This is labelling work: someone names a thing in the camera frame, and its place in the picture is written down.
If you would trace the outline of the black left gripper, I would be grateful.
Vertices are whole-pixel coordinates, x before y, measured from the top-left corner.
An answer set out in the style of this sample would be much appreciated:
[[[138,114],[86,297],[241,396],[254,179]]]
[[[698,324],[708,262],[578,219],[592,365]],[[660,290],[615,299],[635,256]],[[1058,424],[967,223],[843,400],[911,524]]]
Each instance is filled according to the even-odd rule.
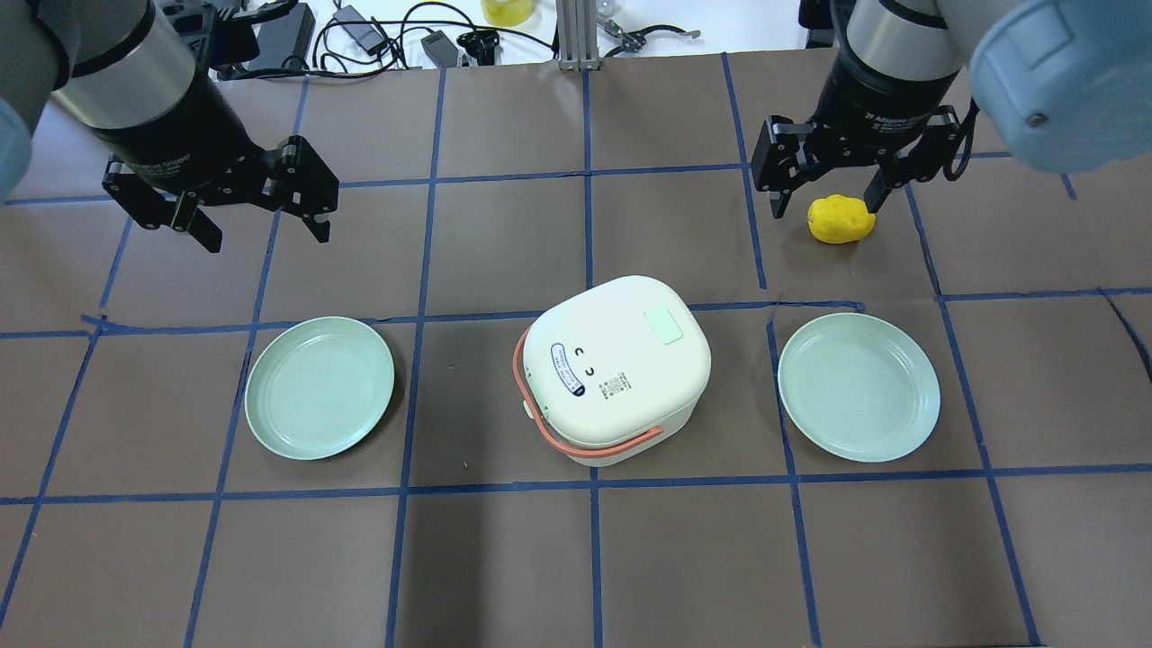
[[[317,242],[329,242],[340,193],[329,165],[301,135],[263,151],[211,81],[194,81],[184,98],[141,125],[90,131],[118,158],[104,166],[104,191],[142,229],[168,227],[217,254],[222,232],[199,201],[248,203],[291,214]]]

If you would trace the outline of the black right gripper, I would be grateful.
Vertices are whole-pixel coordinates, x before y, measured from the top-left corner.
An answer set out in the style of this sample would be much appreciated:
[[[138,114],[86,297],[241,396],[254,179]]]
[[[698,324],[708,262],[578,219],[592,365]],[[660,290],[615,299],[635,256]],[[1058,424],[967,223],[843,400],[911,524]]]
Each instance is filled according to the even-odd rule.
[[[770,197],[772,217],[783,218],[793,193],[823,178],[825,167],[873,165],[880,150],[887,153],[877,156],[864,193],[869,213],[878,214],[893,190],[934,179],[958,152],[958,116],[941,106],[955,78],[950,71],[900,80],[838,54],[809,121],[771,115],[761,125],[751,180]]]

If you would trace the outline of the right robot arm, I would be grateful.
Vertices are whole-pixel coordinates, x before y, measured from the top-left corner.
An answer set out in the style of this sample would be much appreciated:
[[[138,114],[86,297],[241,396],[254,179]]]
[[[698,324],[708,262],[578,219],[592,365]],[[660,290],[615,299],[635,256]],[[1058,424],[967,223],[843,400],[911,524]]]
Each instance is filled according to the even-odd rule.
[[[781,218],[831,171],[872,167],[893,190],[961,176],[986,115],[1013,158],[1069,174],[1149,153],[1149,1],[803,1],[838,53],[814,114],[770,116],[751,183]]]

